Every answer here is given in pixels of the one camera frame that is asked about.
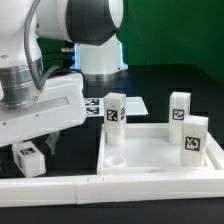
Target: white cube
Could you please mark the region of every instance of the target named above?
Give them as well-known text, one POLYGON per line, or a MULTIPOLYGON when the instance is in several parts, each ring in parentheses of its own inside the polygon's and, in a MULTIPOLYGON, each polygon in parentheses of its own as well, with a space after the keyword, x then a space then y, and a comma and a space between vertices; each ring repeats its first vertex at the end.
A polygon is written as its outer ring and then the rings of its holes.
POLYGON ((44 155, 32 142, 19 142, 12 146, 14 161, 25 177, 46 173, 44 155))
POLYGON ((109 93, 104 97, 105 130, 125 128, 126 125, 126 95, 109 93))
POLYGON ((120 145, 125 141, 126 95, 109 93, 104 97, 104 129, 107 143, 120 145))
POLYGON ((208 118, 187 116, 183 121, 182 165, 204 165, 208 118))
POLYGON ((173 92, 170 97, 169 141, 181 145, 182 124, 190 113, 190 93, 173 92))

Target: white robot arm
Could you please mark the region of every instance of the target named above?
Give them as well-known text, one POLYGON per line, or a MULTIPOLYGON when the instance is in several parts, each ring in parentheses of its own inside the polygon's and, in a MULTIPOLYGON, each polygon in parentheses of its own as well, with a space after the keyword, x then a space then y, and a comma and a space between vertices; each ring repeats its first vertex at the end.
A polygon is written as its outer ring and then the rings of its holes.
POLYGON ((75 42, 73 68, 88 80, 105 81, 127 69, 115 35, 122 18, 123 0, 45 0, 37 10, 37 33, 75 42))
POLYGON ((86 46, 102 47, 116 33, 122 19, 122 14, 115 13, 117 7, 123 10, 122 0, 0 1, 0 147, 79 125, 86 118, 80 74, 49 79, 43 89, 31 75, 34 73, 38 82, 45 76, 36 41, 36 15, 29 16, 39 3, 40 36, 69 39, 86 46), (29 27, 25 21, 30 18, 29 27), (30 63, 24 48, 30 51, 30 63))

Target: black table surface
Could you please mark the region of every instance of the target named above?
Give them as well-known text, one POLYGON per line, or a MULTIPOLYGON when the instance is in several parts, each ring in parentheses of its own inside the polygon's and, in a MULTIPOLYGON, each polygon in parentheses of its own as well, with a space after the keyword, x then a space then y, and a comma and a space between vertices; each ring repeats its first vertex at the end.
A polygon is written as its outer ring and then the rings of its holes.
MULTIPOLYGON (((224 147, 224 87, 192 65, 129 66, 123 78, 85 82, 86 98, 109 92, 141 96, 147 116, 128 116, 128 123, 167 123, 172 92, 191 93, 191 115, 209 117, 209 132, 224 147)), ((47 136, 32 141, 45 154, 43 176, 96 174, 103 118, 87 118, 83 125, 60 132, 56 154, 46 147, 47 136)), ((13 162, 11 147, 0 151, 0 178, 23 178, 13 162)), ((220 223, 224 199, 184 199, 100 203, 28 208, 1 208, 0 223, 220 223)))

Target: green background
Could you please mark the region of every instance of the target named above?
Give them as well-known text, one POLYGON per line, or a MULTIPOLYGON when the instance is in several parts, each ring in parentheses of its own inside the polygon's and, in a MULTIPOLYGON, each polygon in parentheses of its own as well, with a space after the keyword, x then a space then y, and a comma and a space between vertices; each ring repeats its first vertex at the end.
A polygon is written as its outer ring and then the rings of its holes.
MULTIPOLYGON (((127 64, 196 65, 224 85, 224 0, 124 0, 124 5, 118 38, 127 64)), ((50 50, 63 42, 40 44, 50 50)))

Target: circular hole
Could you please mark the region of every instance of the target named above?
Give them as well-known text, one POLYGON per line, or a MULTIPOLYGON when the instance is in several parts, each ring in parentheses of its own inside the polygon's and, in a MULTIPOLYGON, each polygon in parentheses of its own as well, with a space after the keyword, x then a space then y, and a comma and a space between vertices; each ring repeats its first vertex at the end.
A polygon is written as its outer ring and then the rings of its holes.
POLYGON ((110 156, 104 161, 104 165, 107 167, 124 167, 126 161, 121 156, 110 156))

